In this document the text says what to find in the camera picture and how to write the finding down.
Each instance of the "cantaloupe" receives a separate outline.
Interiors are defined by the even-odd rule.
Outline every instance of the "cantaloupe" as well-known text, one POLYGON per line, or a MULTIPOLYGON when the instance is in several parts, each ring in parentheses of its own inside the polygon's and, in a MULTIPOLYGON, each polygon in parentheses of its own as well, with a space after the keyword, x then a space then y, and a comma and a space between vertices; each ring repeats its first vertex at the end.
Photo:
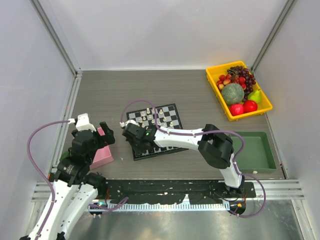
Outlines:
POLYGON ((245 96, 245 91, 237 83, 230 83, 221 91, 221 95, 227 105, 238 104, 240 103, 245 96))

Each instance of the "yellow basket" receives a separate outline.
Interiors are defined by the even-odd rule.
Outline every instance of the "yellow basket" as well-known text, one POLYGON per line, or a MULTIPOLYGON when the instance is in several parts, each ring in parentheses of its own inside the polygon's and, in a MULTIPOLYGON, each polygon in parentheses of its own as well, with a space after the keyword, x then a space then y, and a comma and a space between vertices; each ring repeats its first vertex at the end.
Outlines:
POLYGON ((231 67, 236 67, 236 66, 242 66, 245 68, 247 67, 243 61, 234 61, 234 62, 230 62, 230 63, 218 65, 218 66, 211 66, 205 70, 206 77, 208 78, 208 81, 211 84, 211 87, 213 88, 213 91, 215 92, 215 95, 218 98, 218 100, 223 108, 224 114, 226 115, 228 120, 229 121, 234 121, 234 120, 238 121, 239 119, 244 119, 244 118, 247 118, 250 116, 262 115, 265 112, 271 110, 273 108, 273 106, 272 106, 271 102, 269 101, 269 99, 267 98, 267 96, 265 95, 265 93, 260 88, 260 86, 256 80, 256 84, 253 85, 253 90, 255 91, 255 90, 260 89, 260 92, 261 92, 261 102, 258 104, 257 111, 252 111, 252 112, 244 113, 244 114, 237 115, 237 116, 231 115, 231 112, 229 111, 229 108, 228 108, 227 104, 225 103, 225 100, 223 99, 223 97, 222 97, 222 95, 216 85, 216 82, 219 81, 220 75, 227 75, 228 74, 227 70, 231 67))

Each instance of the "green plastic bin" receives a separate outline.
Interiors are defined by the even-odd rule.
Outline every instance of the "green plastic bin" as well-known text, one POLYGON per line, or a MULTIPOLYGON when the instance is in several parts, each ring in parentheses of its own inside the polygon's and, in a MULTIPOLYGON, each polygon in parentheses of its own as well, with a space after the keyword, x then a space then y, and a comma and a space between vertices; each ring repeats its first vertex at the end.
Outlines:
MULTIPOLYGON (((245 147, 236 159, 236 163, 243 173, 269 174, 277 169, 274 156, 268 141, 268 136, 263 131, 237 132, 245 140, 245 147)), ((234 152, 241 147, 241 140, 231 136, 234 152)))

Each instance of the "pink box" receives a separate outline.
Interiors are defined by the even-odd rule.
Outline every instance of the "pink box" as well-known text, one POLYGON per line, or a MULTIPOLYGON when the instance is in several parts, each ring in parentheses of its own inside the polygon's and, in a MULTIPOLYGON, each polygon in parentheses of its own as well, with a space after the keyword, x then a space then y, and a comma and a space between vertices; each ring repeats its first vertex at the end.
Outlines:
MULTIPOLYGON (((99 127, 97 131, 101 136, 105 135, 105 132, 102 130, 101 127, 99 127)), ((96 151, 95 153, 93 163, 90 165, 90 170, 111 163, 113 160, 114 158, 111 156, 109 146, 105 146, 104 148, 98 149, 98 151, 96 151)))

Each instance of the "grapes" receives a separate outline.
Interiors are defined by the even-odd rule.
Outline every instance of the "grapes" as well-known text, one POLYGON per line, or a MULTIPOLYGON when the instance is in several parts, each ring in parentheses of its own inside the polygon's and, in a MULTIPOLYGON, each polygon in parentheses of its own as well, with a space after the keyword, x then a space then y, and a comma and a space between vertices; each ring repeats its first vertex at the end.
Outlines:
POLYGON ((237 82, 237 79, 239 79, 239 77, 243 77, 245 79, 244 84, 246 86, 246 89, 244 90, 244 97, 248 97, 248 95, 253 92, 253 85, 256 84, 256 78, 253 74, 251 74, 249 69, 243 66, 232 66, 227 70, 227 72, 228 74, 232 75, 232 79, 235 82, 237 82))

